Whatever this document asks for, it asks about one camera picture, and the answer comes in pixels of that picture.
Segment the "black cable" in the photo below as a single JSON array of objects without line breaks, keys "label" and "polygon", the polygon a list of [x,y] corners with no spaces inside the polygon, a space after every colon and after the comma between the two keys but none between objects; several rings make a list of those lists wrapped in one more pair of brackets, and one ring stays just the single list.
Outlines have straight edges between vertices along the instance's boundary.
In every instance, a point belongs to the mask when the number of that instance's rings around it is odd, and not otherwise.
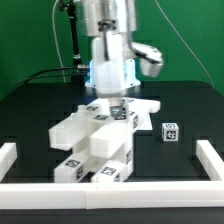
[{"label": "black cable", "polygon": [[47,78],[61,78],[61,77],[71,77],[71,76],[77,76],[76,74],[70,74],[70,75],[49,75],[49,76],[41,76],[41,77],[30,77],[28,79],[24,79],[21,82],[18,82],[10,91],[12,93],[18,86],[28,83],[29,81],[35,80],[35,79],[47,79]]},{"label": "black cable", "polygon": [[38,72],[34,73],[33,75],[29,76],[29,78],[37,77],[39,75],[42,75],[42,74],[48,73],[48,72],[55,72],[55,71],[62,71],[62,70],[65,71],[65,70],[73,70],[73,69],[77,70],[77,67],[73,66],[73,67],[62,67],[62,68],[61,67],[59,67],[59,68],[47,68],[47,69],[44,69],[44,70],[41,70],[41,71],[38,71]]}]

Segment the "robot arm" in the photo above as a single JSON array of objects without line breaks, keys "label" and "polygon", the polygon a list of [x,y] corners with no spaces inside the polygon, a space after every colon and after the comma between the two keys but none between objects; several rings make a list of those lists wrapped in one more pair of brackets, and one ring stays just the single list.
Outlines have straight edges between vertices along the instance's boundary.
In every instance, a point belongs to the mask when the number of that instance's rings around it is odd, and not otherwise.
[{"label": "robot arm", "polygon": [[125,61],[141,58],[142,73],[155,77],[163,66],[162,54],[153,47],[132,43],[136,30],[135,0],[74,0],[83,7],[83,22],[92,41],[93,87],[99,98],[108,98],[111,115],[120,116],[120,98],[127,93]]}]

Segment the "cable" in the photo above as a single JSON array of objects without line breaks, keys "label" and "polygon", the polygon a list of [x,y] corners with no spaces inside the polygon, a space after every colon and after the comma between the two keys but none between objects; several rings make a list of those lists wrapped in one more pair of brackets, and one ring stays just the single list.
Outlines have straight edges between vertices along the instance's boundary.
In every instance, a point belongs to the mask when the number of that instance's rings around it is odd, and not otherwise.
[{"label": "cable", "polygon": [[58,45],[58,38],[57,38],[57,32],[56,32],[56,26],[55,26],[55,12],[56,12],[56,7],[58,5],[58,1],[59,0],[55,1],[54,6],[53,6],[53,10],[52,10],[52,27],[53,27],[54,41],[55,41],[58,60],[60,62],[61,68],[63,68],[64,65],[63,65],[62,58],[61,58],[61,52],[60,52],[59,45]]},{"label": "cable", "polygon": [[73,70],[73,69],[77,70],[77,67],[47,68],[47,69],[44,69],[44,70],[41,70],[41,71],[38,71],[38,72],[34,73],[33,75],[29,76],[28,79],[33,78],[33,77],[37,77],[41,74],[48,73],[48,72],[63,71],[63,73],[64,73],[65,70]]},{"label": "cable", "polygon": [[28,78],[28,79],[24,79],[22,80],[21,82],[18,82],[10,91],[10,93],[12,93],[13,91],[15,91],[15,89],[24,84],[24,83],[28,83],[29,81],[31,80],[35,80],[35,79],[47,79],[47,78],[61,78],[61,77],[71,77],[71,76],[77,76],[76,74],[70,74],[70,75],[49,75],[49,76],[41,76],[41,77],[31,77],[31,78]]},{"label": "cable", "polygon": [[17,87],[17,85],[27,84],[30,80],[32,80],[32,78],[37,77],[37,76],[39,76],[41,74],[44,74],[44,73],[47,73],[47,72],[62,71],[62,70],[65,71],[65,70],[73,70],[73,69],[76,69],[77,70],[76,67],[63,67],[63,68],[48,68],[48,69],[44,69],[44,70],[38,71],[38,72],[34,73],[33,75],[29,76],[28,79],[25,79],[25,80],[19,82],[19,84],[16,84],[12,88],[12,90],[10,92],[14,91],[14,89]]},{"label": "cable", "polygon": [[201,68],[203,69],[203,71],[205,72],[206,76],[208,77],[208,79],[210,80],[210,83],[212,85],[213,88],[215,88],[214,86],[214,82],[209,74],[209,72],[207,71],[207,69],[205,68],[205,66],[202,64],[202,62],[199,60],[199,58],[196,56],[196,54],[193,52],[193,50],[189,47],[189,45],[186,43],[186,41],[183,39],[183,37],[180,35],[180,33],[177,31],[177,29],[175,28],[175,26],[173,25],[173,23],[170,21],[170,19],[167,17],[166,13],[163,11],[162,7],[160,6],[160,4],[158,3],[157,0],[154,0],[157,7],[159,8],[160,12],[162,13],[162,15],[165,17],[166,21],[169,23],[169,25],[172,27],[172,29],[174,30],[174,32],[177,34],[177,36],[180,38],[180,40],[182,41],[182,43],[185,45],[185,47],[189,50],[189,52],[192,54],[192,56],[195,58],[195,60],[198,62],[198,64],[201,66]]}]

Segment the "green wall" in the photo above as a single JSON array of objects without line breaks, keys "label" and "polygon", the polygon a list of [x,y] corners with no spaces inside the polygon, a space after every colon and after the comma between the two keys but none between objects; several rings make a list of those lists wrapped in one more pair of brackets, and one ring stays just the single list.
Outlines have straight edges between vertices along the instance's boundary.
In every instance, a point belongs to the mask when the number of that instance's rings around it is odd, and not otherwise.
[{"label": "green wall", "polygon": [[[207,68],[215,88],[224,95],[224,1],[158,2]],[[54,0],[1,0],[0,99],[8,94],[14,84],[32,73],[59,66],[51,24],[53,4]],[[133,39],[159,48],[165,59],[160,76],[153,80],[209,82],[154,0],[136,0],[136,6],[138,30],[133,34]],[[72,65],[70,27],[66,13],[57,12],[56,24],[64,65]],[[90,57],[89,46],[88,38],[80,37],[81,54],[86,63]],[[137,71],[139,78],[143,79],[139,69]]]}]

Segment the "small cube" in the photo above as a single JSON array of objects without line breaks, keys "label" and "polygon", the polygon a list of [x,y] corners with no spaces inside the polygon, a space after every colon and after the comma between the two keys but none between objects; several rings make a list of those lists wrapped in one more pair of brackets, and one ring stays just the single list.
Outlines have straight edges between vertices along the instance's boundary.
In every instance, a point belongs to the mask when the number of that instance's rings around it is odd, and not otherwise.
[{"label": "small cube", "polygon": [[162,137],[165,142],[177,142],[179,136],[179,127],[176,123],[162,124]]}]

